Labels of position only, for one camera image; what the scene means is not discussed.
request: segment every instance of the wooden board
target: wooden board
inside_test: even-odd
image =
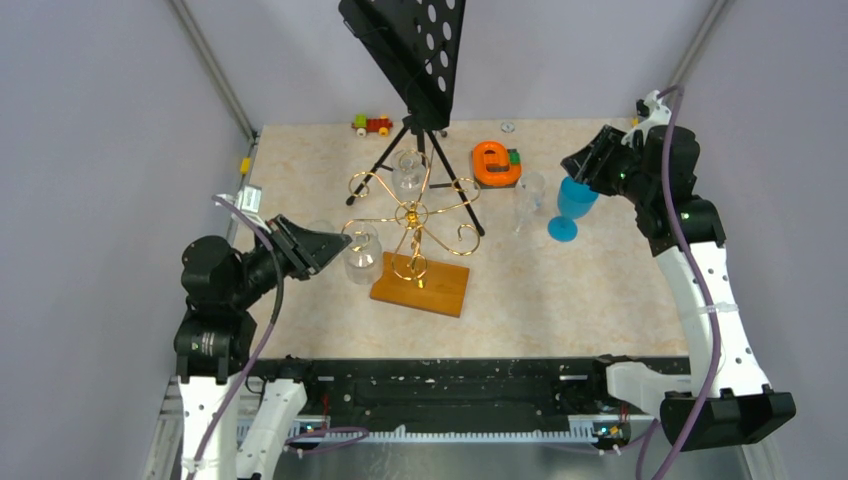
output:
[[[395,264],[406,265],[409,260],[406,255],[398,255]],[[395,275],[392,271],[392,254],[383,252],[383,276],[371,287],[371,298],[459,318],[465,300],[468,273],[465,267],[430,261],[424,277],[426,285],[418,288],[415,282]]]

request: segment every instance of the music stand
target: music stand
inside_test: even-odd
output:
[[[412,132],[419,152],[426,153],[424,136],[429,137],[451,179],[450,184],[431,185],[430,188],[458,185],[453,168],[433,132],[450,124],[465,0],[341,0],[339,12],[409,111],[403,119],[403,128],[371,167],[371,173],[381,167],[391,170],[383,163],[401,138]],[[355,193],[359,194],[370,179],[370,175],[366,176]],[[468,202],[465,192],[457,193],[463,202]],[[353,205],[354,201],[356,197],[351,195],[347,204]],[[474,209],[467,203],[465,209],[474,227],[484,235]]]

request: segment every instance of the wall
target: wall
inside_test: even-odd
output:
[[[754,353],[798,406],[775,436],[789,478],[844,477],[846,18],[842,0],[736,2],[681,110]]]
[[[406,114],[337,0],[187,3],[253,124]],[[710,4],[471,0],[452,118],[631,115],[671,77]]]
[[[162,0],[0,3],[0,478],[139,478],[247,151]]]

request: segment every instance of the table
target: table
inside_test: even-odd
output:
[[[542,208],[522,229],[512,231],[511,189],[484,190],[474,209],[486,230],[471,256],[451,255],[425,239],[431,260],[471,269],[460,318],[377,302],[370,287],[355,285],[335,261],[307,282],[286,280],[285,299],[263,358],[291,354],[311,358],[567,357],[603,353],[686,355],[683,330],[671,291],[636,229],[633,206],[601,197],[578,220],[576,240],[558,243],[546,231],[555,215],[556,192],[565,171],[560,160],[585,146],[605,123],[626,129],[627,119],[453,122],[440,143],[458,176],[471,176],[470,152],[484,140],[517,148],[525,172],[547,182]],[[392,135],[398,130],[396,125]],[[345,205],[348,181],[368,170],[391,137],[357,137],[349,124],[266,126],[250,183],[263,188],[261,215],[282,213],[302,226],[325,220],[340,229],[352,218],[391,217],[396,204],[377,182],[371,195]],[[414,148],[407,135],[399,148]],[[390,173],[378,173],[390,185]],[[432,182],[447,182],[434,161]],[[431,209],[456,203],[451,189],[430,190]],[[458,208],[430,219],[428,227],[451,245],[456,228],[470,223]],[[377,227],[384,249],[394,249],[403,229]],[[240,227],[235,245],[252,248]],[[250,312],[259,331],[267,325],[273,294]]]

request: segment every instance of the toy train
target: toy train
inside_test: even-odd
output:
[[[392,121],[386,115],[381,115],[380,118],[367,118],[361,113],[354,117],[353,123],[350,124],[350,127],[356,130],[356,135],[360,137],[375,132],[381,137],[388,137],[392,126]]]

